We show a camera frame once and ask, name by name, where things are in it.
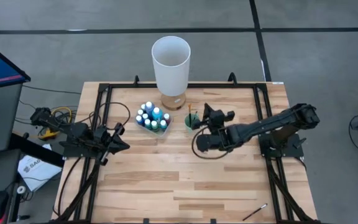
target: wooden table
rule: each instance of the wooden table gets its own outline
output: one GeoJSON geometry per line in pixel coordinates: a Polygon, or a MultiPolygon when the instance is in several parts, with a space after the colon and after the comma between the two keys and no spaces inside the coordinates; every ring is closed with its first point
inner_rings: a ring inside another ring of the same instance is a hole
{"type": "MultiPolygon", "coordinates": [[[[98,86],[98,82],[84,84],[77,121],[94,110],[98,86]]],[[[267,87],[273,114],[289,107],[284,85],[267,83],[267,87]]],[[[203,160],[192,154],[193,135],[187,133],[183,122],[188,103],[192,103],[193,111],[202,116],[205,102],[225,113],[234,110],[236,116],[230,123],[256,121],[253,91],[188,88],[186,96],[184,108],[169,112],[175,121],[168,136],[157,139],[136,126],[134,116],[146,101],[161,106],[160,92],[156,88],[113,89],[112,101],[124,103],[131,111],[131,119],[122,136],[131,148],[116,155],[110,154],[107,165],[101,167],[92,222],[141,223],[143,218],[149,218],[150,222],[209,223],[211,218],[216,218],[218,223],[239,223],[264,203],[268,206],[246,222],[275,221],[265,160],[260,155],[257,137],[222,159],[203,160]]],[[[111,105],[108,127],[114,127],[117,121],[124,122],[126,118],[125,108],[111,105]]],[[[69,159],[65,163],[59,192],[74,161],[69,159]]],[[[316,218],[305,168],[293,158],[284,158],[283,163],[290,193],[306,214],[316,218]]],[[[76,195],[82,170],[83,160],[69,177],[62,208],[76,195]]],[[[283,199],[279,191],[278,194],[282,216],[286,218],[283,199]]],[[[85,195],[82,218],[87,203],[88,196],[85,195]]]]}

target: lamp shade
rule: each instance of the lamp shade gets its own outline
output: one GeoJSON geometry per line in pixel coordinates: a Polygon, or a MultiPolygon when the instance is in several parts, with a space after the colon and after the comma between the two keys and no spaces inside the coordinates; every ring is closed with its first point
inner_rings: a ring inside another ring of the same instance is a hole
{"type": "Polygon", "coordinates": [[[153,44],[155,80],[162,94],[178,96],[186,91],[190,55],[189,44],[180,37],[162,37],[153,44]]]}

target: black metal frame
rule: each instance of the black metal frame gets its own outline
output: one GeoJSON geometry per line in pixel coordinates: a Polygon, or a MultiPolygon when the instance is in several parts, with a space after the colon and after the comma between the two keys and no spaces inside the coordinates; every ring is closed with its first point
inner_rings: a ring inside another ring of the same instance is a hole
{"type": "MultiPolygon", "coordinates": [[[[114,83],[114,84],[101,83],[101,84],[99,84],[98,96],[97,96],[95,107],[94,107],[95,113],[93,115],[92,128],[93,129],[97,128],[96,126],[97,126],[98,115],[100,113],[100,107],[102,104],[101,99],[102,99],[104,93],[106,93],[105,103],[109,103],[111,101],[112,90],[114,88],[156,88],[156,87],[157,87],[156,83],[139,83],[138,76],[135,77],[135,81],[133,83],[114,83]]],[[[263,119],[262,106],[261,106],[260,98],[259,98],[259,91],[261,91],[264,96],[264,103],[265,103],[265,109],[267,112],[267,116],[272,116],[272,109],[270,106],[269,94],[268,94],[267,86],[265,83],[238,83],[235,74],[231,73],[228,78],[228,83],[189,83],[188,88],[250,88],[254,92],[255,107],[257,110],[257,116],[258,116],[259,120],[263,119]]],[[[101,125],[107,125],[108,114],[109,114],[109,106],[105,106],[104,110],[103,110],[101,125]]],[[[271,158],[265,157],[265,161],[266,161],[266,165],[267,165],[268,175],[269,176],[276,175],[275,171],[273,169],[271,158]]],[[[281,157],[276,158],[276,163],[277,163],[277,168],[278,168],[278,174],[280,177],[280,183],[282,184],[282,186],[280,186],[279,189],[287,191],[287,192],[284,192],[286,194],[286,193],[288,193],[288,188],[287,188],[287,182],[285,179],[285,173],[284,173],[283,162],[281,160],[281,157]]],[[[84,167],[83,167],[83,173],[81,176],[81,180],[86,180],[86,177],[88,176],[88,171],[89,171],[89,164],[90,164],[90,158],[86,158],[84,167]]],[[[96,185],[97,185],[97,179],[92,183],[92,186],[91,186],[91,191],[90,191],[90,195],[89,195],[89,199],[88,199],[89,200],[88,208],[86,210],[86,220],[91,220],[91,218],[92,218],[94,198],[96,196],[96,185]]],[[[274,211],[275,211],[275,219],[277,222],[279,222],[283,219],[282,219],[282,214],[280,211],[280,205],[279,205],[279,201],[278,201],[276,184],[272,178],[269,178],[269,185],[270,185],[270,191],[272,193],[272,202],[273,202],[273,207],[274,207],[274,211]]],[[[287,201],[286,199],[284,199],[284,201],[285,201],[285,208],[286,208],[288,220],[294,220],[293,212],[292,212],[290,204],[294,203],[295,201],[293,201],[293,200],[287,201]]],[[[75,210],[74,220],[80,219],[81,204],[82,204],[82,202],[79,204],[79,206],[75,210]]]]}

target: black desk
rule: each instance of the black desk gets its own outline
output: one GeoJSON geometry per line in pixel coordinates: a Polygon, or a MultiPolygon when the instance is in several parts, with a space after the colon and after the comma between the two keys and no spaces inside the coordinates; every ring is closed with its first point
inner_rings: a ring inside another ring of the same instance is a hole
{"type": "MultiPolygon", "coordinates": [[[[64,165],[62,155],[28,141],[22,136],[12,134],[21,90],[21,84],[0,88],[0,190],[4,190],[11,182],[17,180],[17,166],[21,153],[55,166],[63,167],[64,165]]],[[[7,190],[10,195],[9,206],[3,223],[6,223],[8,218],[14,221],[17,215],[20,195],[13,193],[14,188],[15,186],[12,185],[7,190]]]]}

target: concrete floor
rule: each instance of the concrete floor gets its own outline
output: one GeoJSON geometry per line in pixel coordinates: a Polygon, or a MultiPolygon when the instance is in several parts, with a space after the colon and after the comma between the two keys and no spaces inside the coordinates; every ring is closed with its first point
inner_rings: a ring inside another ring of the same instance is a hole
{"type": "MultiPolygon", "coordinates": [[[[358,27],[358,1],[257,0],[262,28],[358,27]]],[[[0,0],[0,30],[253,27],[244,0],[0,0]]],[[[81,91],[85,81],[153,80],[150,49],[168,34],[0,35],[0,52],[25,70],[31,86],[81,91]]],[[[254,33],[173,34],[192,47],[190,80],[263,81],[254,33]]],[[[302,132],[308,178],[319,219],[358,223],[358,151],[347,135],[358,114],[358,32],[263,33],[273,81],[286,84],[290,103],[318,109],[321,123],[302,132]]],[[[77,105],[79,96],[24,88],[34,106],[77,105]]],[[[32,108],[19,105],[17,116],[32,108]]],[[[36,134],[16,123],[16,131],[36,134]]],[[[358,142],[358,132],[354,133],[358,142]]],[[[21,214],[50,218],[58,182],[49,182],[21,214]]]]}

